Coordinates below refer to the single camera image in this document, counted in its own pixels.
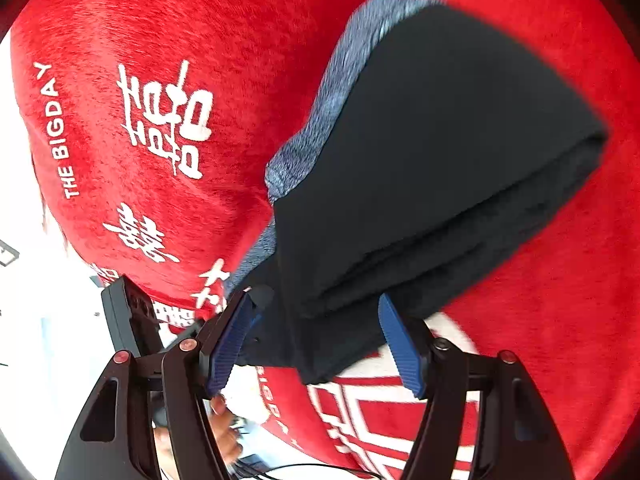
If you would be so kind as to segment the person's left hand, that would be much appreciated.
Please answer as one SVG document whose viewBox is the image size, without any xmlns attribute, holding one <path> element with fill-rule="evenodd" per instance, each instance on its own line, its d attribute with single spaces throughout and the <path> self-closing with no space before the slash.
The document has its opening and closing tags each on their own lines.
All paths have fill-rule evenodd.
<svg viewBox="0 0 640 480">
<path fill-rule="evenodd" d="M 239 434 L 231 428 L 234 414 L 227 408 L 222 394 L 209 400 L 210 412 L 207 415 L 210 430 L 218 446 L 224 463 L 229 466 L 240 457 L 243 448 L 239 442 Z M 171 440 L 166 428 L 154 429 L 154 442 L 160 470 L 167 479 L 178 479 L 179 474 L 172 454 Z"/>
</svg>

